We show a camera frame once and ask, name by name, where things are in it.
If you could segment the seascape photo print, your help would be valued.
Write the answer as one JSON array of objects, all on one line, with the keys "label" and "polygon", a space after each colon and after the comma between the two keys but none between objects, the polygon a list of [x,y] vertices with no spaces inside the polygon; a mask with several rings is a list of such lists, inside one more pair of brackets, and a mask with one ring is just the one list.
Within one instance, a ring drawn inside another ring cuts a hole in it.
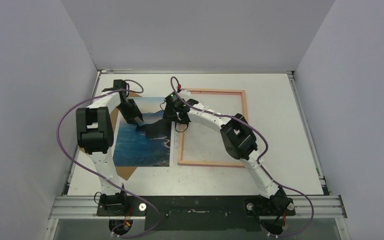
[{"label": "seascape photo print", "polygon": [[172,122],[163,118],[163,97],[135,97],[143,120],[127,123],[121,113],[115,125],[113,161],[117,167],[169,167]]}]

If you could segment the brown cardboard backing board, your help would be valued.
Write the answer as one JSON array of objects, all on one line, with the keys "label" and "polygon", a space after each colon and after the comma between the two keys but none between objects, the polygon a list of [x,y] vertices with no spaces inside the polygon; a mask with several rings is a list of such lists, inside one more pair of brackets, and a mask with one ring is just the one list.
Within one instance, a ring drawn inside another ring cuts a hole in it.
[{"label": "brown cardboard backing board", "polygon": [[131,97],[124,93],[105,93],[75,113],[78,146],[92,159],[96,171],[107,178],[128,180],[137,169],[116,167],[113,160],[115,124],[112,121],[117,119],[116,110],[119,111],[121,100],[128,98]]}]

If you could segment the pink wooden picture frame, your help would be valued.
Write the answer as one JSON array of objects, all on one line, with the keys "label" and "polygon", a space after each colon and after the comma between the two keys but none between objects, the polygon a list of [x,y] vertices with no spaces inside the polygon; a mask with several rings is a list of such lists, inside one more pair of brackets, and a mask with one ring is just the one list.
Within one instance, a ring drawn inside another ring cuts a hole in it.
[{"label": "pink wooden picture frame", "polygon": [[[237,113],[248,118],[247,98],[244,90],[189,88],[189,99],[197,100],[205,107],[234,116]],[[188,128],[181,126],[178,141],[177,164],[198,167],[243,168],[225,149],[220,130],[191,122]]]}]

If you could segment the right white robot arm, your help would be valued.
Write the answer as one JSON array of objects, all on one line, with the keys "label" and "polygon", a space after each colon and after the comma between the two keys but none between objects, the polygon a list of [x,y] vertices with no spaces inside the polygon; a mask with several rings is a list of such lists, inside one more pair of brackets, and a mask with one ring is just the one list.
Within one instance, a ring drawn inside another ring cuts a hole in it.
[{"label": "right white robot arm", "polygon": [[264,211],[274,215],[288,207],[293,208],[294,204],[284,189],[264,169],[255,129],[246,118],[240,113],[232,116],[214,111],[192,98],[184,99],[189,96],[185,89],[166,96],[163,118],[183,125],[197,123],[219,132],[228,155],[239,160],[254,180],[259,195],[264,198]]}]

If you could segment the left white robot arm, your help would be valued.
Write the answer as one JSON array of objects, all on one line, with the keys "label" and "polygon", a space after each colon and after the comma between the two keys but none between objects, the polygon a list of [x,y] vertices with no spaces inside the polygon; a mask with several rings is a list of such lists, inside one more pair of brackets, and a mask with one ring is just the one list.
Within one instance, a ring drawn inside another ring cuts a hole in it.
[{"label": "left white robot arm", "polygon": [[98,210],[116,216],[128,214],[133,207],[123,191],[123,180],[113,160],[115,137],[111,113],[118,110],[128,124],[135,126],[143,122],[141,111],[129,96],[130,83],[129,79],[114,80],[111,88],[102,91],[102,98],[75,112],[78,146],[90,157],[100,177]]}]

